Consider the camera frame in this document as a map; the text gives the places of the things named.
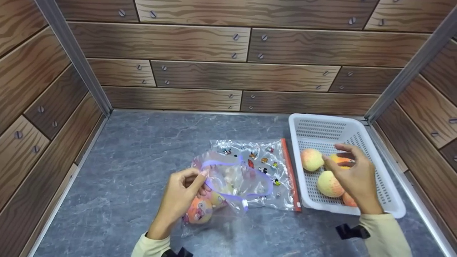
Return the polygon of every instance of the hand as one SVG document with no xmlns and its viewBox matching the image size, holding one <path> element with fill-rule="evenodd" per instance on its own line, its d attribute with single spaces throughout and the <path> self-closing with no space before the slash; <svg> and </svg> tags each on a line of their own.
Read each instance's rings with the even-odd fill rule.
<svg viewBox="0 0 457 257">
<path fill-rule="evenodd" d="M 211 190 L 205 184 L 207 176 L 207 171 L 199 172 L 196 168 L 171 174 L 148 238 L 162 240 L 170 235 L 174 222 L 186 213 L 193 199 L 205 196 Z"/>
<path fill-rule="evenodd" d="M 384 213 L 377 198 L 375 167 L 357 146 L 335 144 L 339 157 L 355 160 L 354 162 L 335 163 L 327 156 L 323 156 L 325 166 L 328 167 L 340 182 L 341 186 L 354 198 L 362 214 Z"/>
</svg>

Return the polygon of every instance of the wooden plank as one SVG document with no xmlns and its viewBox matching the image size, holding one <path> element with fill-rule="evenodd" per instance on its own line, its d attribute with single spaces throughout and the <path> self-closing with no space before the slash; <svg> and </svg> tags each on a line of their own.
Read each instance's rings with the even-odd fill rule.
<svg viewBox="0 0 457 257">
<path fill-rule="evenodd" d="M 239 111 L 241 91 L 104 86 L 114 108 Z"/>
<path fill-rule="evenodd" d="M 35 242 L 37 241 L 41 232 L 43 231 L 44 226 L 46 225 L 47 221 L 51 217 L 54 209 L 57 206 L 57 203 L 60 200 L 60 197 L 64 193 L 66 187 L 68 186 L 68 184 L 70 182 L 70 179 L 73 177 L 77 168 L 78 168 L 78 166 L 76 166 L 76 164 L 71 165 L 70 169 L 67 172 L 67 175 L 65 175 L 64 180 L 62 181 L 59 188 L 57 189 L 57 192 L 54 194 L 53 198 L 51 199 L 51 202 L 49 203 L 48 207 L 46 208 L 46 211 L 44 212 L 43 216 L 41 217 L 40 221 L 38 222 L 38 225 L 33 230 L 32 235 L 29 237 L 29 239 L 28 239 L 26 245 L 24 246 L 24 249 L 22 249 L 22 252 L 19 255 L 19 257 L 28 256 L 30 250 L 33 248 L 33 245 L 35 244 Z"/>
<path fill-rule="evenodd" d="M 27 176 L 49 144 L 41 132 L 20 116 L 0 136 L 0 210 Z"/>
<path fill-rule="evenodd" d="M 253 28 L 249 62 L 404 67 L 429 35 Z"/>
<path fill-rule="evenodd" d="M 151 64 L 157 84 L 162 87 L 271 91 L 326 92 L 340 69 L 339 66 L 177 61 L 151 61 Z"/>
<path fill-rule="evenodd" d="M 86 85 L 71 64 L 24 115 L 48 138 L 53 139 L 87 92 Z M 44 112 L 40 112 L 40 107 L 43 107 Z"/>
<path fill-rule="evenodd" d="M 0 213 L 0 256 L 21 253 L 100 115 L 87 94 Z"/>
<path fill-rule="evenodd" d="M 98 119 L 97 124 L 95 124 L 94 128 L 92 129 L 92 132 L 90 133 L 89 137 L 86 139 L 84 142 L 83 147 L 81 148 L 81 151 L 78 153 L 78 156 L 76 156 L 74 162 L 76 165 L 79 165 L 83 159 L 84 154 L 86 153 L 87 149 L 89 148 L 89 145 L 92 143 L 92 140 L 95 137 L 95 134 L 97 134 L 98 129 L 100 128 L 101 124 L 105 120 L 105 116 L 100 116 Z"/>
<path fill-rule="evenodd" d="M 451 230 L 457 231 L 457 173 L 397 102 L 387 108 L 377 123 Z"/>
<path fill-rule="evenodd" d="M 86 57 L 245 62 L 249 28 L 77 23 L 70 28 Z M 239 35 L 238 40 L 232 37 Z"/>
<path fill-rule="evenodd" d="M 455 4 L 455 0 L 380 0 L 365 29 L 431 33 Z"/>
<path fill-rule="evenodd" d="M 244 91 L 243 112 L 364 115 L 379 95 Z"/>
<path fill-rule="evenodd" d="M 457 171 L 457 139 L 440 149 L 447 162 Z"/>
<path fill-rule="evenodd" d="M 378 125 L 377 122 L 373 123 L 373 128 L 376 130 L 379 137 L 381 137 L 381 140 L 386 145 L 386 147 L 389 150 L 390 154 L 392 155 L 393 159 L 400 167 L 400 170 L 402 172 L 406 172 L 408 170 L 408 167 L 406 166 L 403 159 L 400 157 L 397 150 L 395 150 L 395 147 L 392 145 L 389 138 L 387 138 L 386 134 L 384 133 L 384 131 L 381 129 L 381 127 Z"/>
<path fill-rule="evenodd" d="M 49 27 L 0 60 L 0 134 L 69 63 Z"/>
<path fill-rule="evenodd" d="M 136 21 L 132 0 L 56 0 L 66 20 L 70 21 Z"/>
<path fill-rule="evenodd" d="M 362 29 L 376 0 L 136 0 L 142 22 Z M 152 18 L 150 11 L 156 13 Z M 353 24 L 351 17 L 356 17 Z"/>
<path fill-rule="evenodd" d="M 457 42 L 449 43 L 428 63 L 421 74 L 457 105 Z"/>
<path fill-rule="evenodd" d="M 34 1 L 0 0 L 0 56 L 46 25 Z"/>
<path fill-rule="evenodd" d="M 433 203 L 430 201 L 430 198 L 427 196 L 427 194 L 424 192 L 424 190 L 420 187 L 419 183 L 417 182 L 417 180 L 413 176 L 413 174 L 410 171 L 407 171 L 404 174 L 408 178 L 409 182 L 413 186 L 416 193 L 419 195 L 419 198 L 422 200 L 425 207 L 430 212 L 430 214 L 433 217 L 433 219 L 435 220 L 436 224 L 438 224 L 438 227 L 440 228 L 441 232 L 443 232 L 444 236 L 449 241 L 449 244 L 452 246 L 454 251 L 457 252 L 457 238 L 454 235 L 454 233 L 452 232 L 452 230 L 446 224 L 443 217 L 441 217 L 438 210 L 435 208 Z"/>
<path fill-rule="evenodd" d="M 329 92 L 381 94 L 401 69 L 373 67 L 342 67 Z"/>
<path fill-rule="evenodd" d="M 451 118 L 457 118 L 457 107 L 421 75 L 405 88 L 397 101 L 437 148 L 457 138 L 457 124 L 450 122 Z"/>
<path fill-rule="evenodd" d="M 155 86 L 148 60 L 88 59 L 88 61 L 102 85 Z"/>
</svg>

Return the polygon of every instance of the gray marble surface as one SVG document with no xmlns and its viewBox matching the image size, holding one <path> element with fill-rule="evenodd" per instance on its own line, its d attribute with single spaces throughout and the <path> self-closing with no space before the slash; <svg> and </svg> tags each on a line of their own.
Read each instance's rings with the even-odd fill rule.
<svg viewBox="0 0 457 257">
<path fill-rule="evenodd" d="M 211 139 L 290 138 L 287 115 L 115 111 L 37 249 L 36 257 L 130 256 L 157 212 L 168 176 L 189 166 Z M 414 256 L 442 256 L 393 177 L 406 205 L 399 220 Z M 358 217 L 313 209 L 269 208 L 171 246 L 195 256 L 367 256 L 362 240 L 342 241 L 335 226 Z"/>
</svg>

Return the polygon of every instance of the sleeve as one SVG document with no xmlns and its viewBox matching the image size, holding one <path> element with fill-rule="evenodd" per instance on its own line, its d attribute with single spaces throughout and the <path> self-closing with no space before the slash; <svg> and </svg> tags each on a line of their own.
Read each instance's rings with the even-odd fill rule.
<svg viewBox="0 0 457 257">
<path fill-rule="evenodd" d="M 163 240 L 152 240 L 142 234 L 133 249 L 131 257 L 161 257 L 170 249 L 170 237 Z"/>
<path fill-rule="evenodd" d="M 370 256 L 412 256 L 408 242 L 392 214 L 362 214 L 360 224 L 370 233 L 370 238 L 365 239 Z"/>
</svg>

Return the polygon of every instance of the basket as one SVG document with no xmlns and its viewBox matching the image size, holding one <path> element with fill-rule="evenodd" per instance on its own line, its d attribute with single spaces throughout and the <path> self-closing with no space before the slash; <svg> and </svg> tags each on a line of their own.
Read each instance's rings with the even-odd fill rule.
<svg viewBox="0 0 457 257">
<path fill-rule="evenodd" d="M 377 196 L 384 211 L 397 219 L 406 214 L 403 201 L 362 123 L 351 118 L 295 113 L 289 117 L 289 127 L 298 187 L 304 207 L 360 215 L 358 208 L 345 206 L 341 198 L 321 194 L 317 189 L 317 179 L 323 168 L 316 172 L 304 171 L 300 158 L 303 149 L 314 148 L 322 154 L 331 155 L 339 152 L 334 148 L 334 144 L 345 143 L 357 145 L 376 167 Z"/>
</svg>

